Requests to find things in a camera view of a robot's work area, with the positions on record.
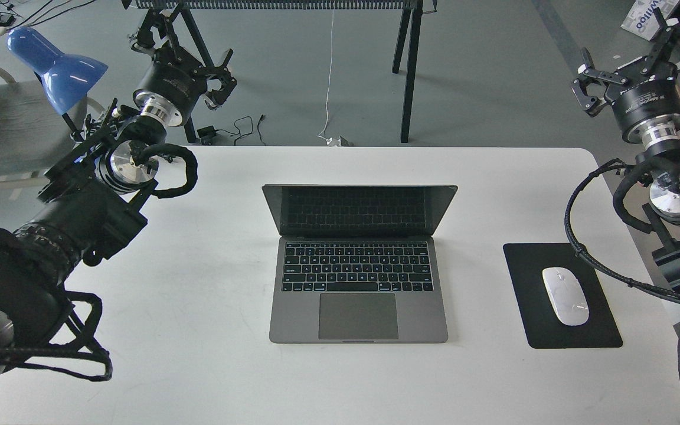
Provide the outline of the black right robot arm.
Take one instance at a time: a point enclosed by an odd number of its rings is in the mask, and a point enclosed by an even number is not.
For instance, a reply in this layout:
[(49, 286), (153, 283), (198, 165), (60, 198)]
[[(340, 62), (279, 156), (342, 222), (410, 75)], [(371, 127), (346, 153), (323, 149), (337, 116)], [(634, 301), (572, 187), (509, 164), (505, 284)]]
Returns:
[[(653, 9), (659, 31), (650, 52), (607, 72), (594, 67), (589, 51), (582, 50), (582, 64), (570, 88), (589, 116), (610, 106), (622, 138), (644, 150), (635, 163), (621, 159), (605, 162), (588, 174), (574, 190), (564, 213), (564, 229), (576, 256), (591, 268), (619, 282), (663, 300), (680, 304), (680, 240), (668, 225), (680, 227), (680, 22)], [(653, 261), (668, 282), (664, 289), (638, 282), (598, 261), (578, 241), (570, 214), (580, 192), (605, 172), (621, 171), (623, 178), (613, 192), (612, 206), (627, 226), (658, 236), (662, 247)]]

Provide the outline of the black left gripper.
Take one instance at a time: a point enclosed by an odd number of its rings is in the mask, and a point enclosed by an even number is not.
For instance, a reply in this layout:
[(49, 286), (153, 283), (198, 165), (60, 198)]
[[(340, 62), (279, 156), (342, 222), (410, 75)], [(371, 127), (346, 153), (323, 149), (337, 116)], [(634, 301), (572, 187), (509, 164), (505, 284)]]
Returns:
[[(237, 86), (228, 67), (234, 50), (224, 51), (221, 64), (203, 67), (202, 62), (185, 48), (175, 51), (171, 46), (162, 46), (157, 49), (154, 30), (161, 43), (172, 41), (172, 45), (178, 45), (173, 16), (163, 14), (160, 9), (149, 9), (130, 36), (132, 51), (153, 56), (134, 92), (140, 115), (166, 127), (179, 127), (189, 121), (203, 94), (204, 103), (210, 110), (223, 106)], [(207, 91), (208, 81), (217, 81), (219, 87)]]

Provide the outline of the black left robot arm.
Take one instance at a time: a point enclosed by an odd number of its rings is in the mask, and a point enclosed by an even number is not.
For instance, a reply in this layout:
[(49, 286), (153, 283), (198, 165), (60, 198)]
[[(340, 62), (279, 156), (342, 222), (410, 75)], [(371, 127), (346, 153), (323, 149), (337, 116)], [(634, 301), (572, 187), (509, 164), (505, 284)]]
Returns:
[(40, 370), (30, 358), (95, 361), (111, 379), (110, 353), (95, 337), (102, 300), (65, 288), (78, 266), (97, 266), (146, 226), (149, 197), (180, 197), (198, 180), (196, 156), (165, 141), (168, 128), (189, 122), (199, 99), (221, 107), (237, 85), (225, 51), (215, 65), (185, 1), (155, 1), (132, 37), (132, 49), (151, 57), (134, 92), (134, 107), (113, 103), (89, 119), (70, 153), (46, 172), (45, 207), (14, 231), (0, 228), (0, 375)]

